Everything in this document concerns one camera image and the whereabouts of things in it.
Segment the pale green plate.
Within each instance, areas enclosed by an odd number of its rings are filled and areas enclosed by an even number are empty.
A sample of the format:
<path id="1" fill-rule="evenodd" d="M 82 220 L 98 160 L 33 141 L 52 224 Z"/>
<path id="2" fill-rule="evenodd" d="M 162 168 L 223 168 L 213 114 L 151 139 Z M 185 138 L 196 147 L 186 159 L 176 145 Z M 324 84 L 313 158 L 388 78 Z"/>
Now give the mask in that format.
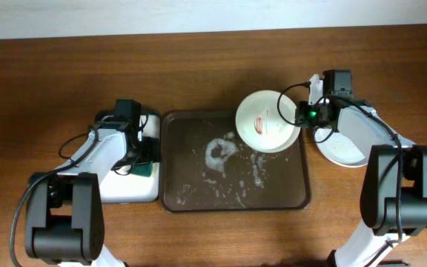
<path id="1" fill-rule="evenodd" d="M 320 152 L 335 164 L 358 168 L 368 164 L 372 145 L 382 145 L 380 125 L 352 106 L 339 112 L 337 131 L 318 128 L 313 133 Z"/>

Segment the green yellow sponge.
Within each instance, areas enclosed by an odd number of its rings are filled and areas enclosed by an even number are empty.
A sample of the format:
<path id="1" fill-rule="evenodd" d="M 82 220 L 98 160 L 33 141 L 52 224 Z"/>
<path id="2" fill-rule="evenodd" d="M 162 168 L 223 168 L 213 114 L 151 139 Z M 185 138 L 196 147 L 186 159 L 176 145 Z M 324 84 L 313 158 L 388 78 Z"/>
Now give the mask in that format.
<path id="1" fill-rule="evenodd" d="M 153 173 L 154 164 L 152 162 L 132 165 L 130 174 L 140 177 L 150 177 Z"/>

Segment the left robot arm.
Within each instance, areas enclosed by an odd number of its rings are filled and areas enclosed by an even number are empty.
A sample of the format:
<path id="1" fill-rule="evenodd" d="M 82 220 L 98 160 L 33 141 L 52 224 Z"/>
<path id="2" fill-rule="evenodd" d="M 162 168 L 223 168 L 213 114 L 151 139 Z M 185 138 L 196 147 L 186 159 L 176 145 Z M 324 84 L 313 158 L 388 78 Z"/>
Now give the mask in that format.
<path id="1" fill-rule="evenodd" d="M 35 172 L 17 211 L 25 211 L 28 257 L 54 266 L 125 266 L 105 245 L 104 204 L 159 196 L 161 115 L 133 99 L 100 111 L 84 144 L 48 172 Z"/>

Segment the cream plate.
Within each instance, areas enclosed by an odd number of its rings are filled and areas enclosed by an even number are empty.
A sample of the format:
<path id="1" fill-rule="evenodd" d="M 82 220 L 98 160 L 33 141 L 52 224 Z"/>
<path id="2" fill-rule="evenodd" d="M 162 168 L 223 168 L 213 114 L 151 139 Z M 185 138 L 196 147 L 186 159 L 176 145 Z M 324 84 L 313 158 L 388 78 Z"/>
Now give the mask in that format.
<path id="1" fill-rule="evenodd" d="M 295 103 L 273 90 L 246 96 L 236 110 L 235 125 L 241 140 L 256 151 L 273 154 L 292 146 L 300 128 L 295 119 Z"/>

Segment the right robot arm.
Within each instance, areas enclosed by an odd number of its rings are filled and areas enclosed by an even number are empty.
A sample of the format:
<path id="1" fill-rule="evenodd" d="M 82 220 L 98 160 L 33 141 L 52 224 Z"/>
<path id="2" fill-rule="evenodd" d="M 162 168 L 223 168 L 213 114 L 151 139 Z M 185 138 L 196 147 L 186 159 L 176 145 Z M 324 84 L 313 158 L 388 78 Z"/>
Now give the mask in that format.
<path id="1" fill-rule="evenodd" d="M 303 85 L 309 98 L 299 103 L 295 124 L 342 134 L 368 161 L 360 223 L 327 264 L 378 266 L 393 248 L 427 228 L 427 145 L 402 137 L 370 103 L 355 98 L 348 70 L 326 70 Z"/>

